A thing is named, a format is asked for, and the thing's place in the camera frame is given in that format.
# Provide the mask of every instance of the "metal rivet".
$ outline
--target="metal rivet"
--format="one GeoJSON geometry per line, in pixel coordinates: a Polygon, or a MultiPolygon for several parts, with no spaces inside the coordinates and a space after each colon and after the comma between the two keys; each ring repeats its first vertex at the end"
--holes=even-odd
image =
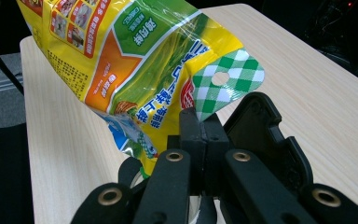
{"type": "Polygon", "coordinates": [[[326,189],[314,189],[312,196],[319,203],[329,207],[339,207],[341,205],[341,200],[337,195],[326,189]]]}
{"type": "Polygon", "coordinates": [[[178,152],[171,152],[167,154],[166,158],[168,161],[181,161],[183,155],[178,152]]]}
{"type": "Polygon", "coordinates": [[[98,203],[105,206],[112,205],[118,203],[122,196],[123,194],[118,188],[104,189],[98,196],[98,203]],[[107,195],[110,193],[112,193],[113,197],[106,199],[107,195]]]}
{"type": "Polygon", "coordinates": [[[251,159],[251,156],[244,152],[236,152],[232,155],[232,157],[234,157],[237,161],[249,161],[251,159]]]}

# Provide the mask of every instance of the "gray floor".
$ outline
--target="gray floor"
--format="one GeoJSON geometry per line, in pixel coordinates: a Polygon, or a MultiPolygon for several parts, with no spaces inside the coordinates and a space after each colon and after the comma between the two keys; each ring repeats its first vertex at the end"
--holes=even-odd
{"type": "MultiPolygon", "coordinates": [[[[21,56],[19,53],[2,55],[3,61],[13,74],[21,72],[21,56]]],[[[8,81],[0,71],[0,81],[8,81]]],[[[0,90],[0,128],[25,122],[25,103],[21,93],[10,85],[8,90],[0,90]]]]}

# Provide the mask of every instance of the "orange label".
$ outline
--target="orange label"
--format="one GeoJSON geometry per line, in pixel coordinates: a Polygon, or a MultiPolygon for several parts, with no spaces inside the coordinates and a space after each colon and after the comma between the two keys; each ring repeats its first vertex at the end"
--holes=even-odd
{"type": "Polygon", "coordinates": [[[110,31],[103,45],[85,103],[90,107],[106,111],[115,89],[127,80],[141,60],[141,58],[122,56],[113,32],[110,31]]]}

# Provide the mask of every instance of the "hang hole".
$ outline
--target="hang hole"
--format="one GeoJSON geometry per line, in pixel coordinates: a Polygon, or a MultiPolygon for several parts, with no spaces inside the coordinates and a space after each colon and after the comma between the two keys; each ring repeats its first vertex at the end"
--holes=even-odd
{"type": "Polygon", "coordinates": [[[223,86],[229,80],[229,73],[217,72],[212,77],[212,83],[215,86],[223,86]]]}

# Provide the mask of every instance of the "red logo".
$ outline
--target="red logo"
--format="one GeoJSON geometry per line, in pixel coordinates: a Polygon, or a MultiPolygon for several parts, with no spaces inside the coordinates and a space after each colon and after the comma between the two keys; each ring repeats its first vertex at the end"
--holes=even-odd
{"type": "Polygon", "coordinates": [[[194,84],[191,78],[185,83],[180,93],[180,104],[182,109],[187,109],[194,106],[193,100],[194,84]]]}

